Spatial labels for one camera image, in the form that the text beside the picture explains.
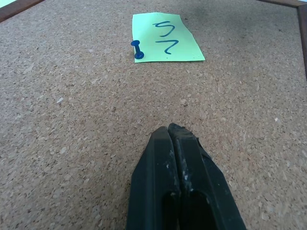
blue push pin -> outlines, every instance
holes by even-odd
[[[135,47],[135,59],[142,59],[144,57],[144,53],[140,51],[139,47],[140,41],[139,40],[134,40],[131,42],[131,45]]]

handwritten number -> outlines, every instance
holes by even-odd
[[[164,51],[166,54],[171,54],[168,52],[168,50],[172,48],[174,45],[176,45],[179,41],[178,40],[167,40],[167,41],[157,41],[156,43],[161,43],[161,42],[174,42],[173,45],[171,45]]]
[[[170,26],[172,27],[172,29],[170,30],[170,32],[168,32],[167,34],[165,35],[162,35],[160,37],[166,37],[168,35],[170,35],[171,32],[173,32],[173,30],[175,29],[175,26],[174,25],[160,25],[160,24],[163,24],[163,23],[170,23],[170,21],[165,21],[165,22],[161,22],[161,23],[155,23],[153,25],[155,25],[155,27],[166,27],[166,26]]]

cork surface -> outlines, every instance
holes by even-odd
[[[180,14],[205,62],[134,64],[134,13]],[[150,133],[194,132],[248,229],[307,229],[296,9],[245,0],[47,0],[0,24],[0,229],[124,229]]]

green sticky note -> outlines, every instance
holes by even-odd
[[[140,41],[140,50],[144,53],[144,57],[135,62],[205,60],[178,14],[134,14],[132,36]]]
[[[6,6],[16,0],[0,0],[0,8]]]

